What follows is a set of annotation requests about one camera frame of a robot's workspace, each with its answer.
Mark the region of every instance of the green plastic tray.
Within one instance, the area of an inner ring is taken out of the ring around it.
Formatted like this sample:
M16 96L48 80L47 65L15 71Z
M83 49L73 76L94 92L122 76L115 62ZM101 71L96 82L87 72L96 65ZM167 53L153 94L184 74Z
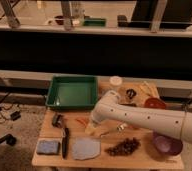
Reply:
M46 106L51 109L92 109L97 94L96 77L53 77Z
M84 20L84 26L100 26L105 27L106 19L104 18L87 18Z

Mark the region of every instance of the black knife handle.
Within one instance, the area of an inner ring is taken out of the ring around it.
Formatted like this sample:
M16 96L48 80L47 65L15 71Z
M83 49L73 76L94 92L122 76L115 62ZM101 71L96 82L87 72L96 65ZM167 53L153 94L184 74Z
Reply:
M62 157L63 159L67 156L68 142L69 142L69 129L65 128L65 137L62 138Z

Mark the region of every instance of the floor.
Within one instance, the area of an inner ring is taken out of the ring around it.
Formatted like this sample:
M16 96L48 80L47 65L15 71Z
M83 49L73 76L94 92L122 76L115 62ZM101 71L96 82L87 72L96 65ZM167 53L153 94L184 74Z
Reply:
M42 95L22 95L10 94L6 103L2 104L9 108L12 103L15 104L10 110L3 111L3 115L9 117L9 114L16 110L21 111L21 118L17 121L7 121L0 125L0 137L11 133L17 138L17 144L14 147L5 143L0 145L0 171L50 171L48 167L33 167L31 160L36 146L37 137L44 118L46 108L43 106L45 99ZM190 171L192 166L192 145L184 143L184 150L181 153L185 170ZM64 171L82 171L86 169L59 169ZM93 169L93 171L103 171L104 169Z

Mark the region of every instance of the food item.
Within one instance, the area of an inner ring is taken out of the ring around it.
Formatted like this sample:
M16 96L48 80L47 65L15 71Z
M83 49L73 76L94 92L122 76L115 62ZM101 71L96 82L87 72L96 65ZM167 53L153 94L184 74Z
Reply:
M155 109L166 109L167 106L166 104L158 98L148 98L145 103L144 103L144 107L146 108L155 108Z
M128 156L131 155L138 147L140 146L140 142L136 139L126 138L124 141L117 144L115 147L110 147L105 151L110 156Z

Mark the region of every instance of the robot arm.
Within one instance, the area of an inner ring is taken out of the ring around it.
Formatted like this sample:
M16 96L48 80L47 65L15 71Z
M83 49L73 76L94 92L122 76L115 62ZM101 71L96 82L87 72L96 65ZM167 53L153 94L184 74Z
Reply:
M96 127L105 119L119 120L192 143L192 113L128 107L119 105L119 100L117 92L107 92L92 110L90 124Z

